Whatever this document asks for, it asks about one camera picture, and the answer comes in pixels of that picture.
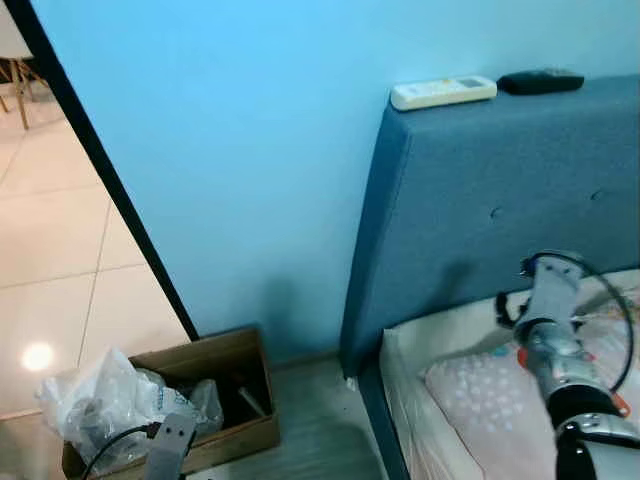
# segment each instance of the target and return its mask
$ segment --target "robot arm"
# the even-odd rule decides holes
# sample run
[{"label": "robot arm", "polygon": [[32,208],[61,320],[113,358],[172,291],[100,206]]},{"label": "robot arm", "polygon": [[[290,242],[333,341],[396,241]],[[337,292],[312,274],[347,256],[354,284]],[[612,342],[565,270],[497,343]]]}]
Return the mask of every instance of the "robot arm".
[{"label": "robot arm", "polygon": [[621,417],[571,323],[582,269],[549,252],[536,255],[526,270],[534,286],[520,318],[510,320],[504,294],[496,309],[498,322],[513,328],[525,350],[551,417],[557,479],[638,478],[640,433]]}]

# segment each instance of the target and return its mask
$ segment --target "tiled floor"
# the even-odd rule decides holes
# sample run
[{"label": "tiled floor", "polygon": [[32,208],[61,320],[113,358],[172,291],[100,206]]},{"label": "tiled floor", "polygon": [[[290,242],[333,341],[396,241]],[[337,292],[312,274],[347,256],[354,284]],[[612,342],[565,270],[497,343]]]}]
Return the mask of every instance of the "tiled floor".
[{"label": "tiled floor", "polygon": [[[37,408],[42,378],[187,337],[50,92],[34,84],[25,132],[0,95],[0,418]],[[23,367],[33,344],[51,364]]]}]

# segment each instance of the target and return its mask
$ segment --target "chair leg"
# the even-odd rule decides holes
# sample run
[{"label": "chair leg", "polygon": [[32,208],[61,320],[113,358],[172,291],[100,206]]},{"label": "chair leg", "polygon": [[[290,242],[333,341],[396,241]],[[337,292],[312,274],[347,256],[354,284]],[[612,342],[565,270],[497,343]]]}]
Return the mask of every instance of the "chair leg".
[{"label": "chair leg", "polygon": [[27,64],[24,62],[19,62],[18,63],[18,72],[20,73],[20,78],[22,79],[22,83],[25,87],[27,87],[27,90],[29,91],[29,97],[31,98],[31,101],[35,101],[33,99],[33,90],[31,90],[31,82],[29,81],[29,67],[27,67]]},{"label": "chair leg", "polygon": [[43,87],[49,88],[49,84],[40,75],[34,72],[33,69],[26,64],[26,62],[20,62],[20,63],[22,64],[22,67],[24,68],[25,73],[35,78]]},{"label": "chair leg", "polygon": [[22,99],[22,85],[20,85],[20,78],[18,74],[18,62],[10,60],[11,63],[11,78],[13,80],[13,87],[16,91],[16,99],[18,100],[18,108],[20,109],[20,116],[22,117],[22,126],[25,130],[29,130],[29,124],[27,123],[27,114],[24,111],[24,102]]},{"label": "chair leg", "polygon": [[11,81],[11,77],[7,75],[7,72],[4,71],[4,68],[2,68],[2,65],[0,65],[0,74],[7,80],[7,82]]}]

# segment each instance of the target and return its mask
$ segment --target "black cable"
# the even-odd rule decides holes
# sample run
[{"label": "black cable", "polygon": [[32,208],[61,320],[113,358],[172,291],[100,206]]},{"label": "black cable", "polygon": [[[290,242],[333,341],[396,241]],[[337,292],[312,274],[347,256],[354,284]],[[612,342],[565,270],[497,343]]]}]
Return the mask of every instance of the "black cable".
[{"label": "black cable", "polygon": [[98,453],[96,453],[96,455],[91,459],[91,461],[89,462],[89,465],[87,465],[87,468],[84,469],[81,480],[87,480],[87,478],[89,478],[89,474],[91,473],[91,469],[93,468],[93,466],[96,464],[98,459],[104,454],[104,452],[106,452],[109,449],[109,447],[111,447],[114,443],[116,443],[118,440],[122,440],[127,435],[131,435],[132,433],[136,433],[136,432],[146,433],[148,428],[149,428],[149,425],[140,425],[138,427],[129,428],[128,430],[125,430],[124,432],[120,432],[119,434],[114,435],[109,440],[107,440],[107,443],[105,443],[102,446],[102,448],[98,450]]},{"label": "black cable", "polygon": [[631,367],[633,366],[633,357],[634,357],[634,345],[635,345],[635,335],[633,331],[633,318],[631,317],[631,312],[629,311],[629,307],[627,307],[627,302],[622,298],[618,290],[609,283],[609,281],[604,278],[604,276],[599,273],[595,268],[593,268],[590,264],[585,262],[584,260],[576,257],[572,257],[571,255],[567,255],[565,253],[560,252],[539,252],[536,253],[533,257],[531,257],[530,261],[532,264],[540,258],[540,257],[555,257],[560,258],[562,260],[566,260],[575,265],[580,266],[585,272],[587,272],[588,276],[592,276],[597,278],[602,285],[607,289],[609,295],[618,303],[618,306],[622,310],[622,315],[624,316],[625,323],[627,325],[627,357],[625,359],[624,368],[622,372],[618,376],[618,379],[615,381],[613,386],[609,389],[611,393],[616,393],[618,389],[622,386],[624,381],[626,380],[629,372],[631,371]]}]

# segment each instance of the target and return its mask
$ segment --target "white plastic bag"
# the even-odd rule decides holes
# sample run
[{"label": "white plastic bag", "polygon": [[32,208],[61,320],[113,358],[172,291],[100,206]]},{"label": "white plastic bag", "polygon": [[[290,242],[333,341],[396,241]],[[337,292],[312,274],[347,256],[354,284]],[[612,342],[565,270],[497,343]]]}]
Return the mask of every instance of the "white plastic bag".
[{"label": "white plastic bag", "polygon": [[198,382],[191,392],[189,400],[194,408],[207,420],[196,427],[198,435],[210,435],[222,428],[224,417],[218,398],[218,387],[214,380],[202,380]]},{"label": "white plastic bag", "polygon": [[[162,422],[169,413],[194,418],[198,424],[209,423],[178,391],[137,372],[117,349],[93,368],[45,379],[37,396],[47,423],[73,444],[85,463],[117,433]],[[134,433],[109,448],[95,471],[105,473],[148,450],[145,434]]]}]

